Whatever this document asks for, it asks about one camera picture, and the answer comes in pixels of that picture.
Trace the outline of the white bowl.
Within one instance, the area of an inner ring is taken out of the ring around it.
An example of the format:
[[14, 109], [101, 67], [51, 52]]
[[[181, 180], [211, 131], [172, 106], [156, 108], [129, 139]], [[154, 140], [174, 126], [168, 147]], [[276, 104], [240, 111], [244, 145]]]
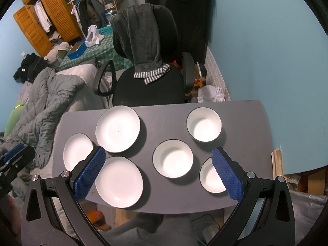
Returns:
[[152, 155], [152, 163], [160, 175], [166, 178], [180, 178], [192, 168], [194, 155], [185, 142], [169, 139], [156, 147]]
[[212, 142], [221, 133], [222, 121], [213, 109], [199, 107], [187, 116], [186, 127], [193, 139], [199, 142]]
[[199, 179], [202, 187], [210, 193], [218, 194], [226, 191], [226, 187], [212, 164], [211, 157], [202, 165]]

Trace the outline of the white plate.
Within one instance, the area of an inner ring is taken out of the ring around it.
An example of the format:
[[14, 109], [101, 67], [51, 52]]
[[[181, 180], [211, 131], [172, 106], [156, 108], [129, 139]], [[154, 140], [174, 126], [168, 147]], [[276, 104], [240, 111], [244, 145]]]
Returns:
[[120, 153], [130, 148], [141, 129], [138, 114], [128, 106], [114, 106], [99, 118], [95, 136], [107, 152]]
[[107, 204], [128, 208], [142, 196], [143, 182], [140, 170], [132, 161], [125, 157], [109, 157], [95, 180], [95, 186]]
[[63, 150], [63, 161], [65, 168], [72, 171], [74, 167], [85, 160], [94, 149], [92, 141], [83, 133], [71, 136]]

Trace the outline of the white plate front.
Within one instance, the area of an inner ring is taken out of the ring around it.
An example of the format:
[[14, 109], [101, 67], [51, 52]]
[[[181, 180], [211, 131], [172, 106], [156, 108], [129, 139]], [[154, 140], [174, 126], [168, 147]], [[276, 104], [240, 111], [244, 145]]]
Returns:
[[143, 182], [140, 170], [132, 161], [125, 157], [109, 157], [95, 180], [95, 186], [107, 204], [128, 208], [142, 196]]

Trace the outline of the white plate back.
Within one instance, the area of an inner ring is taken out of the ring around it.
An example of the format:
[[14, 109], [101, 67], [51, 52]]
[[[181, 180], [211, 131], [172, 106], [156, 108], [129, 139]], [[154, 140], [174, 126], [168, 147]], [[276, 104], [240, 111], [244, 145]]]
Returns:
[[114, 106], [99, 118], [95, 136], [107, 152], [120, 153], [130, 148], [141, 129], [138, 114], [128, 106]]

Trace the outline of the green pillow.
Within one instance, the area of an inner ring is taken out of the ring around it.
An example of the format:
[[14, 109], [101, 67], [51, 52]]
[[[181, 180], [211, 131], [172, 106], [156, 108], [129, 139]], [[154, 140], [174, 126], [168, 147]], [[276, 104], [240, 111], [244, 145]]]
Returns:
[[5, 127], [5, 133], [4, 137], [7, 137], [11, 134], [13, 131], [15, 125], [19, 121], [21, 117], [22, 110], [26, 104], [23, 101], [18, 101], [13, 108], [12, 112], [9, 115], [9, 118], [7, 119], [6, 127]]

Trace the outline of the orange cap on floor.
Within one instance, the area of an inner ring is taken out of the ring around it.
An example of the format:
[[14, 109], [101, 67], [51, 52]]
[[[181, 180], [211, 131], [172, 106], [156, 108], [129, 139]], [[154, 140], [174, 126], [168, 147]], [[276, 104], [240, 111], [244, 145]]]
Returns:
[[105, 216], [100, 211], [92, 211], [86, 214], [89, 221], [100, 231], [108, 232], [112, 229], [105, 221]]

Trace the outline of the bed with grey sheet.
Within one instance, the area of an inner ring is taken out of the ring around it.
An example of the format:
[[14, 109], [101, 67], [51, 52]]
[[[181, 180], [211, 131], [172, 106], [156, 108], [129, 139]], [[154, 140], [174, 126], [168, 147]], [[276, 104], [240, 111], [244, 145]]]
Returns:
[[41, 175], [45, 177], [52, 176], [52, 168], [53, 168], [53, 158], [54, 158], [54, 148], [57, 146], [57, 141], [59, 139], [58, 129], [62, 125], [62, 117], [67, 112], [78, 112], [84, 110], [98, 110], [98, 109], [106, 109], [108, 107], [107, 98], [99, 97], [95, 95], [92, 91], [92, 84], [97, 72], [97, 68], [95, 68], [92, 64], [83, 64], [77, 66], [76, 68], [70, 68], [62, 72], [56, 72], [57, 74], [62, 75], [75, 75], [82, 78], [85, 82], [83, 88], [81, 88], [74, 96], [73, 101], [66, 108], [64, 113], [59, 120], [56, 130], [55, 136], [53, 139], [53, 147], [51, 152], [51, 157], [49, 159], [48, 164], [40, 169], [29, 169], [27, 166], [22, 172], [19, 173], [18, 177], [13, 181], [13, 193], [15, 193], [20, 199], [24, 200], [26, 198], [28, 182], [31, 179], [31, 176], [36, 172], [39, 172]]

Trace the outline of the white bag on floor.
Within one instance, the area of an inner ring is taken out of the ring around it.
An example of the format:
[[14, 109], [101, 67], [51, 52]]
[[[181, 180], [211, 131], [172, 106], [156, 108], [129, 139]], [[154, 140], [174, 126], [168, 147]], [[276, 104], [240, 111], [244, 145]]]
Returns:
[[198, 90], [197, 101], [198, 103], [224, 102], [225, 94], [220, 87], [206, 85]]

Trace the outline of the black office chair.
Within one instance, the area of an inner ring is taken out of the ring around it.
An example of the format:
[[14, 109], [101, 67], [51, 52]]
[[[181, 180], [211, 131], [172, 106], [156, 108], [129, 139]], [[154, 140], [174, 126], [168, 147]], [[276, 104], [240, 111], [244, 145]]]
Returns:
[[[120, 77], [116, 76], [113, 60], [104, 63], [96, 74], [93, 92], [102, 97], [111, 96], [114, 106], [153, 106], [185, 103], [195, 83], [195, 62], [192, 55], [183, 52], [175, 19], [171, 11], [161, 5], [152, 5], [159, 29], [161, 58], [170, 70], [157, 81], [146, 85], [134, 78], [134, 64]], [[126, 58], [117, 34], [113, 31], [115, 51]]]

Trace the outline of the blue cardboard box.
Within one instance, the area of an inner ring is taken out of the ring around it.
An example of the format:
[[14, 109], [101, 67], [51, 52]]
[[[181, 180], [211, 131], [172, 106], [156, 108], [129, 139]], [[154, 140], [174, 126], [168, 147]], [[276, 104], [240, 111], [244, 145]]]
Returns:
[[87, 49], [87, 46], [85, 44], [85, 40], [78, 41], [68, 52], [67, 57], [70, 60], [77, 59], [84, 54], [86, 49]]

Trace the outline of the green checkered cloth table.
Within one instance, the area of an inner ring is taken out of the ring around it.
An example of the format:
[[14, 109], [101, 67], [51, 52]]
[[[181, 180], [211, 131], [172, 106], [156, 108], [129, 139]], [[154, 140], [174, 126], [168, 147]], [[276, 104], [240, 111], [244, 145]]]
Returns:
[[84, 53], [76, 58], [70, 60], [67, 56], [63, 59], [59, 66], [59, 71], [78, 66], [80, 63], [95, 59], [97, 65], [100, 67], [108, 60], [113, 60], [115, 69], [117, 71], [128, 69], [133, 66], [132, 62], [126, 58], [121, 57], [114, 48], [113, 33], [104, 36], [103, 40], [95, 46], [87, 47]]

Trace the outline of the wooden louvred wardrobe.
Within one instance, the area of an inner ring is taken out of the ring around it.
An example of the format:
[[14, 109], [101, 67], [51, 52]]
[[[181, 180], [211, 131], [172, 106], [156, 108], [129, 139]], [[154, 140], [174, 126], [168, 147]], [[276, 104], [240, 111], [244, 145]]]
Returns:
[[[35, 4], [40, 1], [51, 26], [44, 29], [37, 16]], [[13, 17], [39, 56], [46, 56], [52, 48], [49, 40], [52, 31], [57, 31], [65, 42], [83, 38], [76, 17], [71, 14], [72, 6], [66, 0], [22, 0], [23, 7]]]

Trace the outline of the white plastic bag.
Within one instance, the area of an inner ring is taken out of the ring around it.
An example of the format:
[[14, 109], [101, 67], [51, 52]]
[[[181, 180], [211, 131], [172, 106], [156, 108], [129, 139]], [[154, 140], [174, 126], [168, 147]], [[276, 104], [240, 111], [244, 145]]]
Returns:
[[86, 47], [93, 47], [100, 44], [104, 39], [104, 35], [100, 34], [96, 25], [91, 25], [88, 28], [88, 34], [85, 40]]

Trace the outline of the dark grey hooded sweater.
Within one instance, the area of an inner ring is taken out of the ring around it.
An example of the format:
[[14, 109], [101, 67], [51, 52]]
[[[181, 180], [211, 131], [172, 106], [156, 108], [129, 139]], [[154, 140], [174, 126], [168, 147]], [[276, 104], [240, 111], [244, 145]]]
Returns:
[[169, 70], [161, 58], [159, 29], [148, 3], [127, 7], [111, 20], [111, 27], [119, 38], [126, 57], [134, 64], [134, 78], [151, 84]]

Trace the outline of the black hanging coat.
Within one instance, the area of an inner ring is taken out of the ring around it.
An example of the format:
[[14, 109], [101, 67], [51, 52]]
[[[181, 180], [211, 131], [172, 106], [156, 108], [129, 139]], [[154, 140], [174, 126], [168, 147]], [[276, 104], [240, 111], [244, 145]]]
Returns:
[[182, 50], [194, 61], [204, 63], [215, 0], [145, 0], [167, 7], [176, 22]]

